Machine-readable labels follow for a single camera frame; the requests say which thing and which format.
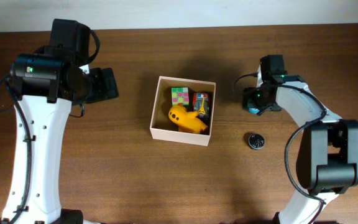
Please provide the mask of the orange toy figure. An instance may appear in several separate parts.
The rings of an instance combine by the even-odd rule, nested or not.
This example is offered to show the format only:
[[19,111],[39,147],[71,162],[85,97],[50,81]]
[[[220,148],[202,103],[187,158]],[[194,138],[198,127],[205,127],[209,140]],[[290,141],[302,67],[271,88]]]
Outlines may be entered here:
[[175,123],[183,132],[201,134],[208,126],[198,118],[199,112],[187,111],[182,105],[174,105],[168,112],[171,122]]

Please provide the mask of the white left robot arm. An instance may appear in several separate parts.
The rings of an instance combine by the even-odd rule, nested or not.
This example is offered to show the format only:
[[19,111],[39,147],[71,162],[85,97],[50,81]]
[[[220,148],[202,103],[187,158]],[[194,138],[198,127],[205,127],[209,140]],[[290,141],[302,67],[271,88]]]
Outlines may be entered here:
[[63,135],[71,109],[118,96],[111,68],[68,57],[21,54],[2,82],[14,102],[16,149],[0,223],[87,223],[59,196]]

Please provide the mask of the pastel puzzle cube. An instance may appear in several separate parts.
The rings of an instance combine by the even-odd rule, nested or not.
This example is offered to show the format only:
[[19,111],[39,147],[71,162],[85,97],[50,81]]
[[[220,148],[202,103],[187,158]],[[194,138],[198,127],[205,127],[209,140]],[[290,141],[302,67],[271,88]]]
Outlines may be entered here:
[[182,105],[185,108],[189,107],[189,89],[188,87],[173,87],[171,88],[172,105]]

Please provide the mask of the red grey toy car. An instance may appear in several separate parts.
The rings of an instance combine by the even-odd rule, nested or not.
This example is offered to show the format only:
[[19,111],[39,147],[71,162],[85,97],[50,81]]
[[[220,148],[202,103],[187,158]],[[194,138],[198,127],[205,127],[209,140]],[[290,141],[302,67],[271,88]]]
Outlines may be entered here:
[[195,93],[193,95],[193,111],[199,112],[198,117],[208,120],[210,117],[209,95],[207,93]]

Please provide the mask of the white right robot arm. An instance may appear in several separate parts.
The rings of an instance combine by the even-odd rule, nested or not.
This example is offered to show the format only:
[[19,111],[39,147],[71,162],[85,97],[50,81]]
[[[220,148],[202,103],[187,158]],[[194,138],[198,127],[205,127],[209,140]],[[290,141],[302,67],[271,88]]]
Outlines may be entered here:
[[298,75],[253,73],[244,90],[257,115],[284,109],[298,125],[284,149],[284,166],[295,192],[274,223],[315,223],[329,202],[358,185],[358,121],[342,119],[312,94]]

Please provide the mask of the blue ball with eyes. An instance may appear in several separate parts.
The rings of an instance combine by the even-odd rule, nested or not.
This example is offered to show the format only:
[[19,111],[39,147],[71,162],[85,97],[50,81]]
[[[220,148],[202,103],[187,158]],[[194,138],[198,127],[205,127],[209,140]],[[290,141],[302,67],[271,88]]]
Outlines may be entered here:
[[259,112],[259,109],[257,108],[249,108],[249,112],[252,114],[257,114]]

